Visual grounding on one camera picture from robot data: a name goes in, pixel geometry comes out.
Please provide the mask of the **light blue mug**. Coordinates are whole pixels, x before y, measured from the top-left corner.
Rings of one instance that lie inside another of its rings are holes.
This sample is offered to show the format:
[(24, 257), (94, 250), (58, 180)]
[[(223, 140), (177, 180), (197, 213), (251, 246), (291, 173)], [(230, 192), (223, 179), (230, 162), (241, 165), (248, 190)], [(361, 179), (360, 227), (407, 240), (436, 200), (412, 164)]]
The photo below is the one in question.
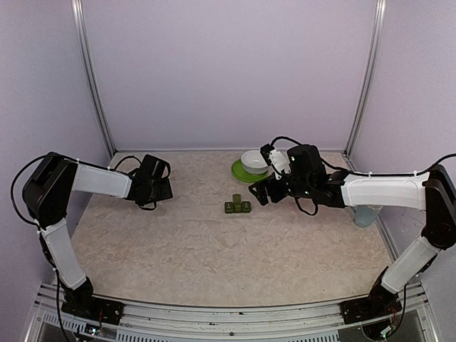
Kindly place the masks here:
[(354, 209), (354, 222), (358, 227), (368, 227), (374, 223), (381, 210), (381, 206), (358, 206)]

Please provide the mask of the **white ceramic bowl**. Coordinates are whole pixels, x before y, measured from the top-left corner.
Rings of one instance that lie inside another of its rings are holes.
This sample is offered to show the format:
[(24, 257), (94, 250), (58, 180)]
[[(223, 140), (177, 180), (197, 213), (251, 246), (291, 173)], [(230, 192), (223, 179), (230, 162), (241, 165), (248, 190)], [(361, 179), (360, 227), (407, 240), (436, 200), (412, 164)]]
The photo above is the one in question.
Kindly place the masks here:
[(269, 169), (259, 150), (248, 150), (244, 152), (240, 160), (243, 170), (252, 175), (264, 174)]

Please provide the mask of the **front aluminium rail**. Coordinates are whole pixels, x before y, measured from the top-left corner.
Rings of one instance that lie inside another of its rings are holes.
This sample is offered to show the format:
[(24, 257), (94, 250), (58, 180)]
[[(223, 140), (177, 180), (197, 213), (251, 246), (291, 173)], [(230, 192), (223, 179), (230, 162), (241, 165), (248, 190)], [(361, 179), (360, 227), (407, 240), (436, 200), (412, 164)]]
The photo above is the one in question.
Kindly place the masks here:
[(42, 284), (22, 341), (37, 341), (45, 326), (94, 341), (338, 341), (345, 329), (363, 331), (378, 322), (345, 323), (341, 300), (287, 306), (207, 307), (121, 299), (118, 325), (58, 313), (56, 286)]

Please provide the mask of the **right aluminium frame post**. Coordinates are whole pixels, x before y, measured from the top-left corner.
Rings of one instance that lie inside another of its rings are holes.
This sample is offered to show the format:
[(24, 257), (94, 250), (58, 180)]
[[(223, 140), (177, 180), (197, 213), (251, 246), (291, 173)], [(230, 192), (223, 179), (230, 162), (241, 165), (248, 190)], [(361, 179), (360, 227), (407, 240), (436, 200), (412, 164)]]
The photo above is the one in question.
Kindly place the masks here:
[(361, 83), (361, 91), (356, 105), (353, 124), (344, 149), (344, 155), (348, 160), (351, 159), (355, 150), (356, 142), (361, 132), (363, 118), (366, 113), (366, 106), (368, 104), (368, 98), (375, 75), (375, 67), (378, 60), (378, 52), (380, 50), (387, 3), (388, 2), (386, 0), (377, 0), (375, 4), (375, 16), (373, 20), (373, 30), (370, 38), (366, 68)]

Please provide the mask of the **green plate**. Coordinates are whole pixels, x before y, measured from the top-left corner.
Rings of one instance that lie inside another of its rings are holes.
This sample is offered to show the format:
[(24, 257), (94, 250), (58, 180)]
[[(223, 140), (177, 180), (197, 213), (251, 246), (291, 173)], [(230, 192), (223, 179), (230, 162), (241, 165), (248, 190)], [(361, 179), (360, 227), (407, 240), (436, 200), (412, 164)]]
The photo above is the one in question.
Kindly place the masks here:
[(240, 159), (236, 160), (233, 162), (231, 166), (231, 174), (233, 175), (234, 178), (241, 182), (247, 182), (247, 183), (255, 183), (258, 181), (261, 181), (265, 179), (268, 176), (268, 171), (255, 175), (248, 173), (242, 166), (242, 161)]

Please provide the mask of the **left aluminium frame post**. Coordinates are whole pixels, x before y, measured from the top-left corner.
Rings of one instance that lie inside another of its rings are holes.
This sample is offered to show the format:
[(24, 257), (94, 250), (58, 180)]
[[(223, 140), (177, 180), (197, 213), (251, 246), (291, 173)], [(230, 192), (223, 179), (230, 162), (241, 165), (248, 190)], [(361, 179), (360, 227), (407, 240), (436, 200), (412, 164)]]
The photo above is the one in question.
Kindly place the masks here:
[(115, 149), (112, 134), (105, 116), (105, 111), (103, 108), (100, 91), (95, 76), (95, 69), (90, 54), (90, 44), (83, 11), (83, 2), (81, 0), (72, 0), (71, 8), (73, 12), (73, 21), (76, 28), (76, 34), (79, 41), (79, 49), (81, 51), (81, 57), (83, 60), (85, 77), (88, 83), (88, 89), (95, 111), (95, 117), (108, 156), (113, 157), (117, 150)]

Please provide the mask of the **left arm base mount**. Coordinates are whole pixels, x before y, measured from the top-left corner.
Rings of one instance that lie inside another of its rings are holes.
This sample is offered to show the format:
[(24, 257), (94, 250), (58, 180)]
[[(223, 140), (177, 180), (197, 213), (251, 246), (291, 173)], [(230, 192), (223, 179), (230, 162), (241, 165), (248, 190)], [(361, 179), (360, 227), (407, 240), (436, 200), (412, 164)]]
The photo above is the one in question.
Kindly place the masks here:
[(118, 326), (123, 314), (124, 304), (112, 299), (102, 299), (93, 295), (93, 285), (89, 278), (77, 289), (61, 284), (64, 292), (62, 311), (98, 323)]

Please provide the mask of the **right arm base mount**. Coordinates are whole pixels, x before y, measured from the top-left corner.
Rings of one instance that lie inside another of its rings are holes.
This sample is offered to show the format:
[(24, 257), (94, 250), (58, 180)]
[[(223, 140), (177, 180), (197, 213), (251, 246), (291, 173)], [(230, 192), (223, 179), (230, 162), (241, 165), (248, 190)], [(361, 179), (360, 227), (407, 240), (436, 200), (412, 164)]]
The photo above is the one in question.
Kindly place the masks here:
[(374, 285), (367, 296), (342, 301), (339, 306), (345, 324), (368, 321), (403, 309), (398, 295), (381, 284)]

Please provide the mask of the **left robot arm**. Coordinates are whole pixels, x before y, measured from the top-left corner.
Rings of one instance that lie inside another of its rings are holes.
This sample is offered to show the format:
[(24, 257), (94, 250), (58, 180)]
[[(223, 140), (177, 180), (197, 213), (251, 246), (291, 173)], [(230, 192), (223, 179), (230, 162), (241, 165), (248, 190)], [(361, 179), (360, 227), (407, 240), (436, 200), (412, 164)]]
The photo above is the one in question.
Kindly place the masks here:
[(22, 198), (48, 262), (55, 269), (66, 303), (86, 317), (94, 316), (100, 302), (82, 270), (67, 228), (67, 207), (74, 192), (106, 195), (134, 202), (145, 211), (172, 199), (169, 162), (146, 155), (129, 172), (101, 167), (50, 152), (37, 160), (38, 167), (27, 180)]

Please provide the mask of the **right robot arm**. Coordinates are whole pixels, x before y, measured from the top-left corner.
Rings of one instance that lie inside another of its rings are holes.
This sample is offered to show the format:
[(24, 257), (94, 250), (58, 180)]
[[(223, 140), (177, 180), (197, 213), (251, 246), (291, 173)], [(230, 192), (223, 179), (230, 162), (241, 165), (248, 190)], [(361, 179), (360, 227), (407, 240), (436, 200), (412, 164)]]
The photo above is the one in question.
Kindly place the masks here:
[(282, 153), (266, 144), (260, 154), (274, 171), (249, 186), (262, 206), (291, 197), (311, 200), (316, 209), (403, 207), (425, 213), (420, 236), (377, 278), (365, 299), (364, 309), (371, 316), (381, 315), (413, 277), (455, 245), (455, 186), (438, 162), (412, 173), (357, 173), (335, 167), (329, 174), (330, 165), (314, 145), (300, 144)]

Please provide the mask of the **aluminium frame post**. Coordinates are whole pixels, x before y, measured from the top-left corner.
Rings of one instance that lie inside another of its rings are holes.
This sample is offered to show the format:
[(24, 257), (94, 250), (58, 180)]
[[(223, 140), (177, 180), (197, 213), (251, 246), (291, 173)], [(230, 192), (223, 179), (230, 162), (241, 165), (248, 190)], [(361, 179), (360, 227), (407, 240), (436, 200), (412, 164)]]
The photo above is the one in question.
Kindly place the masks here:
[(113, 157), (117, 150), (115, 149), (112, 134), (105, 116), (105, 111), (103, 108), (100, 91), (95, 76), (95, 69), (90, 54), (90, 44), (83, 11), (83, 2), (81, 0), (72, 0), (71, 8), (73, 12), (73, 21), (76, 28), (76, 34), (79, 41), (79, 49), (81, 51), (81, 57), (83, 60), (85, 77), (88, 83), (88, 89), (95, 111), (95, 117), (108, 156)]
[(387, 3), (388, 2), (386, 0), (377, 0), (375, 4), (375, 16), (373, 20), (373, 30), (370, 38), (366, 68), (361, 83), (361, 91), (356, 105), (353, 124), (344, 149), (344, 155), (348, 160), (351, 159), (355, 150), (356, 142), (361, 132), (363, 118), (366, 113), (366, 106), (368, 104), (368, 98), (375, 75), (375, 67), (378, 60), (378, 52), (380, 50)]

